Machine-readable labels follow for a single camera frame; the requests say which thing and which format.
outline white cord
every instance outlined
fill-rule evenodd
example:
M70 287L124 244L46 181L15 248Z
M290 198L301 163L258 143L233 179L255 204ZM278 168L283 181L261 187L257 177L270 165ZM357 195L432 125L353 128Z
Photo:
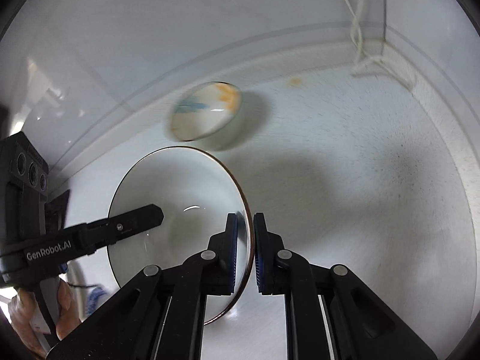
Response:
M395 78L400 84L402 84L409 91L413 89L413 82L407 76L398 72L395 62L384 57L383 55L370 55L363 49L363 36L362 29L360 27L360 18L363 13L363 6L365 0L358 0L357 8L353 10L353 7L349 0L345 0L346 6L349 8L350 13L353 16L352 26L350 28L350 38L357 48L357 54L354 59L354 67L352 69L352 75L357 75L360 71L373 63L383 68L388 74Z

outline human hand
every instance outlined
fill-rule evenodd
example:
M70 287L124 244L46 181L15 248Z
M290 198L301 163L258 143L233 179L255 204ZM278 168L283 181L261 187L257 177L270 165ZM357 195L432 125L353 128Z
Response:
M77 304L70 288L63 280L60 280L58 288L58 302L61 306L61 311L57 322L57 336L62 340L80 325ZM30 326L36 306L37 302L33 295L20 288L17 295L8 304L8 312L11 318L11 325L25 346L44 359L47 354Z

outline camera lens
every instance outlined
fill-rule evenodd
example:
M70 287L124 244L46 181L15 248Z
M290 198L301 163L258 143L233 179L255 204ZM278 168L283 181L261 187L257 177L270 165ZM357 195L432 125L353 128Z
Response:
M38 170L37 166L34 163L30 164L30 169L28 170L28 179L30 180L30 184L32 184L33 187L37 185Z
M17 170L20 176L25 173L25 168L27 166L27 160L25 158L25 155L23 153L20 153L17 158Z
M45 177L45 175L41 175L40 176L40 188L42 189L42 191L45 191L46 186L47 186L47 178Z

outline small dish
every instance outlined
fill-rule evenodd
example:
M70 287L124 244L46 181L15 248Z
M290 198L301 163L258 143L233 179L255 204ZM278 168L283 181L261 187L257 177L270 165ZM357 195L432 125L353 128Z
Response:
M170 129L180 142L220 150L236 138L242 121L240 90L226 82L207 82L175 106Z
M151 203L162 208L162 225L108 246L120 287L149 264L162 269L182 264L205 250L211 235L225 230L228 213L243 216L246 236L239 227L235 292L207 299L205 323L217 320L237 302L254 261L251 214L240 186L210 154L192 147L167 147L143 157L128 171L115 192L109 216Z

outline bowl rim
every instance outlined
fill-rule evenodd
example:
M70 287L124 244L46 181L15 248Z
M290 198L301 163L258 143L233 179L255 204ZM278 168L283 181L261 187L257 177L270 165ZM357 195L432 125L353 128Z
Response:
M178 149L178 148L181 148L181 149L189 149L189 150L194 150L196 152L200 152L201 154L205 155L206 157L208 157L209 159L211 160L214 160L216 163L218 163L226 172L227 174L230 176L230 178L232 179L232 181L235 183L235 186L237 188L237 191L239 192L240 194L240 198L242 200L242 203L243 203L243 206L245 207L245 215L246 215L246 219L245 219L245 222L247 224L247 261L246 261L246 264L245 264L245 270L243 272L243 276L240 280L240 284L238 285L238 288L237 290L233 293L233 298L231 299L231 301L225 306L225 308L219 312L218 315L214 316L213 318L211 318L210 320L208 321L204 321L203 325L208 325L209 323L212 323L212 322L215 322L216 320L218 320L220 317L222 317L223 315L225 315L227 312L229 312L231 310L231 308L237 303L237 301L239 300L240 296L242 295L243 291L245 290L246 286L247 286L247 283L249 281L249 278L250 278L250 273L251 273L251 269L253 268L253 265L254 265L254 259L255 259L255 234L254 234L254 224L253 224L253 219L251 217L251 212L250 212L250 208L248 206L248 202L247 202L247 199L245 198L245 195L242 191L242 188L240 187L240 184L238 183L237 179L235 178L235 176L231 173L231 171L217 158L215 158L213 155L211 155L210 153L208 153L207 151L205 150L202 150L202 149L197 149L195 147L190 147L190 146L182 146L182 145L176 145L176 146L167 146L167 147L163 147L161 149L158 149L158 150L155 150L155 151L152 151L151 153L145 155L144 157L142 157L140 160L138 160L129 170L128 172L123 176L122 180L120 181L120 183L118 184L117 186L117 189L115 190L115 193L112 197L112 201L110 202L110 207L109 207L109 214L108 214L108 217L110 217L110 211L111 211L111 208L112 208L112 203L115 199L115 196L117 195L117 192L120 188L120 185L122 185L123 183L123 180L128 176L128 174L130 173L130 171L137 165L139 164L141 161L143 161L144 159L146 159L148 156L151 156L151 155L154 155L158 152L161 152L161 151L165 151L167 149ZM113 277L115 279L115 281L117 282L117 285L118 287L122 287L120 286L120 283L119 281L117 280L117 276L115 275L115 272L113 270L113 267L112 267L112 262L111 262L111 259L110 259L110 248L107 247L106 248L106 255L109 259L109 265L110 265L110 269L112 271L112 274L113 274Z
M213 131L209 131L205 134L200 134L198 137L194 138L194 139L180 139L174 132L173 132L173 126L172 126L172 123L173 123L173 117L175 116L176 112L175 110L177 109L177 106L179 105L179 103L187 98L188 96L191 96L192 94L194 94L195 92L197 92L198 90L200 90L201 88L204 88L210 84L226 84L226 85L230 85L232 87L234 87L236 89L236 91L238 92L238 101L239 101L239 106L238 106L238 109L237 111L232 115L231 118L229 118L227 121L223 122L222 124L220 124L215 130ZM182 142L182 143L188 143L188 142L196 142L200 139L203 139L203 138L207 138L207 137L210 137L212 136L213 134L219 132L220 130L222 130L227 124L229 124L232 120L234 120L235 117L237 117L237 115L239 114L239 110L241 108L241 106L243 105L243 96L242 96L242 91L235 85L233 84L230 84L229 82L224 82L224 81L207 81L207 82L204 82L202 84L198 84L198 85L195 85L193 88L189 89L188 91L186 91L185 93L183 93L183 95L180 97L180 99L175 103L175 105L172 107L172 111L170 112L170 117L169 117L169 132L170 134L172 134L175 139L178 141L178 142Z

